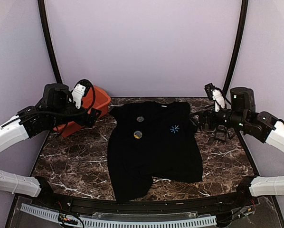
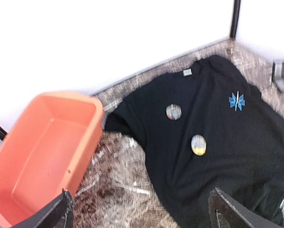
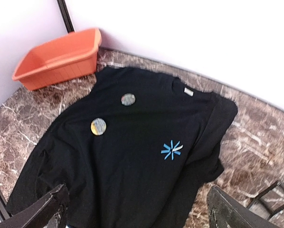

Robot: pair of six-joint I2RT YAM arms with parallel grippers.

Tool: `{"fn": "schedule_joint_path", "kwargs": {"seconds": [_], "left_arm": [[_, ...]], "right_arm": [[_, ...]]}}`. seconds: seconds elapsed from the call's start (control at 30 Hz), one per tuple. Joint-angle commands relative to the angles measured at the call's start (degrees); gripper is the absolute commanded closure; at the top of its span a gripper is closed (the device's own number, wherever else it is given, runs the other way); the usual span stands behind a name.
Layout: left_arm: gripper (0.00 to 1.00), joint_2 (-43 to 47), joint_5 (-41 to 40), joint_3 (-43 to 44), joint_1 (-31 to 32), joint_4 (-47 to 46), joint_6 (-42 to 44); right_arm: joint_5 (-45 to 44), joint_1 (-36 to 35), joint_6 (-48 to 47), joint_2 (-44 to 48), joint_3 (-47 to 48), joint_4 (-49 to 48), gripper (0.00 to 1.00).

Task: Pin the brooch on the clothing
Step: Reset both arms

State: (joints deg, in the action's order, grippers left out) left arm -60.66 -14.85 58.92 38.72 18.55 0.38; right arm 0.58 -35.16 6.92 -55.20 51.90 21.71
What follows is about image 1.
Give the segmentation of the black t-shirt with blue logo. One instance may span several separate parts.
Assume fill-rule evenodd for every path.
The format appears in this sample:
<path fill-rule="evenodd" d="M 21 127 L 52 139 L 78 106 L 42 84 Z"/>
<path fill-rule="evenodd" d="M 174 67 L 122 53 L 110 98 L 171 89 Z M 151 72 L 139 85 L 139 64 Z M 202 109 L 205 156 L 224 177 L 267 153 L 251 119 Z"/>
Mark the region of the black t-shirt with blue logo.
<path fill-rule="evenodd" d="M 153 178 L 201 182 L 203 164 L 190 120 L 190 104 L 143 102 L 114 107 L 116 120 L 107 146 L 109 176 L 117 202 L 144 197 Z M 136 139 L 135 131 L 142 132 Z"/>

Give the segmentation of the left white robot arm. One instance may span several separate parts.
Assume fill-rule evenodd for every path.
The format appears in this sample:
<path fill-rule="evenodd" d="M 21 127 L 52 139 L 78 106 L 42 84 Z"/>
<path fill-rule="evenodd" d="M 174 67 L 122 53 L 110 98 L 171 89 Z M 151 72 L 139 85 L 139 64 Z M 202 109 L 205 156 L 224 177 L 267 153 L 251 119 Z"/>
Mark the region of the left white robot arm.
<path fill-rule="evenodd" d="M 45 85 L 43 96 L 35 106 L 22 109 L 0 126 L 0 153 L 43 131 L 67 126 L 69 122 L 92 126 L 101 114 L 93 107 L 95 99 L 95 88 L 87 79 L 80 80 L 73 90 L 61 83 Z M 38 197 L 47 207 L 57 203 L 57 196 L 42 177 L 25 177 L 0 170 L 0 191 Z"/>

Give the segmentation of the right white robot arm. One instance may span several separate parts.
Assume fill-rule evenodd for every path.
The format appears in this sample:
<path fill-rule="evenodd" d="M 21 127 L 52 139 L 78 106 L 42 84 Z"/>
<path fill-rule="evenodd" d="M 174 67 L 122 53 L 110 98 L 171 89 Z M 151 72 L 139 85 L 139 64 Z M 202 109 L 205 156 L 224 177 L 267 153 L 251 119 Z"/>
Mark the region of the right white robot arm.
<path fill-rule="evenodd" d="M 224 131 L 232 128 L 253 136 L 262 143 L 277 148 L 284 153 L 284 120 L 269 112 L 256 112 L 254 91 L 251 88 L 235 87 L 230 90 L 230 100 L 212 83 L 205 85 L 212 107 L 197 112 L 200 130 L 222 127 Z M 232 201 L 243 206 L 251 197 L 284 195 L 284 176 L 248 176 L 237 186 Z"/>

